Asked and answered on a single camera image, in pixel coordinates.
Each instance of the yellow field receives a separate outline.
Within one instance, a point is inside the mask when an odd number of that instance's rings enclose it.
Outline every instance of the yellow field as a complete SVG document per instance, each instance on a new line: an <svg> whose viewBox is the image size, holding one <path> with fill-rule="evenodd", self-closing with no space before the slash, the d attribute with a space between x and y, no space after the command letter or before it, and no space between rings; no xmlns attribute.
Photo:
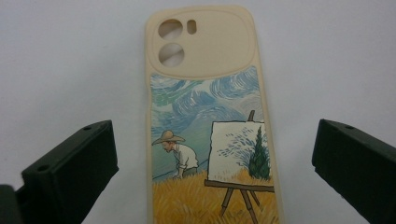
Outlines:
<svg viewBox="0 0 396 224"><path fill-rule="evenodd" d="M157 224L252 223L239 190L234 190L224 216L220 216L226 188L204 186L206 172L181 180L168 179L153 184L154 222ZM238 178L250 178L244 172ZM256 192L260 206L249 194L253 210L261 224L278 223L276 197L271 192Z"/></svg>

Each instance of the painted man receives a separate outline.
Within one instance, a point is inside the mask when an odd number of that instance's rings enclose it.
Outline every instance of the painted man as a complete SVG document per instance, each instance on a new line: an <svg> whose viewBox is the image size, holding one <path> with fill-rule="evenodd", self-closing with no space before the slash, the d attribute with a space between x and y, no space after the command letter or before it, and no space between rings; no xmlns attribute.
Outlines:
<svg viewBox="0 0 396 224"><path fill-rule="evenodd" d="M184 138L176 136L172 131L167 130L163 132L163 135L155 140L152 145L162 144L163 149L170 153L174 152L177 160L177 175L174 178L183 178L189 175L195 175L197 173L198 160L195 151L185 145L181 145L179 142L184 142Z"/></svg>

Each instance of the black object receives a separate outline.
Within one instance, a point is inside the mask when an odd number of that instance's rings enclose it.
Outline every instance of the black object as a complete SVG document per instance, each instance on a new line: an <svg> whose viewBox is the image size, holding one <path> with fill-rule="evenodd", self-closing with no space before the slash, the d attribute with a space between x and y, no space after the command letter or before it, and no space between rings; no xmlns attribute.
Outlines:
<svg viewBox="0 0 396 224"><path fill-rule="evenodd" d="M396 223L396 148L352 126L322 119L315 171L370 223Z"/></svg>
<svg viewBox="0 0 396 224"><path fill-rule="evenodd" d="M81 223L118 170L111 120L82 128L22 172L16 197L1 186L0 223Z"/></svg>

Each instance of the white shirt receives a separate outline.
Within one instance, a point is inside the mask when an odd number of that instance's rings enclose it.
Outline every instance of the white shirt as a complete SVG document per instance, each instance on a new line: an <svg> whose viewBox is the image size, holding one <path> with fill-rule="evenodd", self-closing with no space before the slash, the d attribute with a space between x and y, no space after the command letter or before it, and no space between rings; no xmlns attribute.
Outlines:
<svg viewBox="0 0 396 224"><path fill-rule="evenodd" d="M198 167L197 156L192 148L177 143L175 144L174 155L177 160L177 169L182 168L186 170Z"/></svg>

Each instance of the beige phone case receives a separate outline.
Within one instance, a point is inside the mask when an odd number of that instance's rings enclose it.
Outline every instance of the beige phone case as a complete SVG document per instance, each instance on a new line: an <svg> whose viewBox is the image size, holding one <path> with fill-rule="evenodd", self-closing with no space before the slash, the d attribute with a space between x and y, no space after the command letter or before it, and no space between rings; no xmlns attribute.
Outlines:
<svg viewBox="0 0 396 224"><path fill-rule="evenodd" d="M164 10L146 27L148 223L283 223L254 22Z"/></svg>

